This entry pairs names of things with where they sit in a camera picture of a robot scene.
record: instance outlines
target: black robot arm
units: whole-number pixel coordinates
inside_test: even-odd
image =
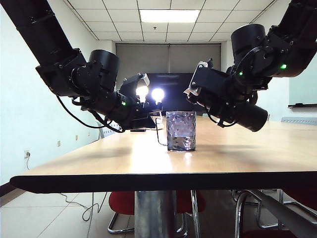
[[[272,77],[294,77],[308,66],[317,51],[316,24],[317,1],[292,0],[267,35],[259,24],[240,27],[231,35],[234,65],[224,73],[211,61],[200,62],[185,91],[188,100],[205,107],[221,127],[260,130],[267,111],[255,105],[257,91],[266,90]]]
[[[146,74],[129,78],[121,86],[127,94],[118,93],[114,90],[118,57],[95,50],[86,62],[81,51],[70,45],[46,0],[0,0],[0,3],[38,60],[37,72],[57,97],[72,97],[73,104],[91,112],[104,126],[109,127],[111,120],[117,122],[122,128],[118,132],[155,127],[149,113],[159,111],[161,105],[140,103],[135,94],[138,83],[147,81]]]

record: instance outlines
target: ceiling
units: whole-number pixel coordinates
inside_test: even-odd
[[[96,40],[219,42],[257,19],[276,0],[64,0]],[[195,23],[146,23],[141,9],[198,9]]]

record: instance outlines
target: chair seat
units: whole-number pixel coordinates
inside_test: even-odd
[[[290,231],[258,230],[243,234],[243,238],[296,238]]]
[[[200,191],[196,191],[198,211],[201,212],[206,207],[206,201]],[[190,190],[176,191],[177,213],[191,213],[192,198]],[[120,214],[134,215],[134,191],[116,191],[109,197],[110,208]]]
[[[296,188],[287,189],[284,188],[283,191],[294,198],[296,201],[302,203],[303,205],[317,210],[317,189],[316,188]]]

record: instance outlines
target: floor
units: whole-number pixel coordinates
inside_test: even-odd
[[[207,201],[206,210],[200,213],[203,238],[233,238],[235,224],[235,202],[229,190],[203,191]],[[91,193],[68,193],[68,200],[91,206]],[[93,219],[88,234],[90,221],[83,221],[85,209],[78,204],[66,203],[60,194],[33,194],[25,192],[0,208],[1,238],[133,238],[134,234],[111,235],[107,226],[113,216],[107,201],[109,193],[95,193],[94,202],[105,202],[97,213],[94,208]],[[254,219],[255,209],[246,206],[245,230],[257,230]],[[274,222],[274,217],[263,211],[264,222]],[[194,237],[192,220],[190,223],[190,238]],[[119,215],[116,228],[134,226],[134,217]]]

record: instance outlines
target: bright light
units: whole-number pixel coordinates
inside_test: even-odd
[[[149,92],[148,87],[147,86],[141,86],[141,87],[138,87],[135,91],[136,91],[136,95],[140,96],[140,102],[141,103],[145,102],[145,97],[146,97],[146,95]]]
[[[196,22],[199,10],[140,10],[143,22]]]
[[[155,103],[161,103],[164,98],[164,91],[160,88],[156,88],[152,91],[152,98],[155,100]]]

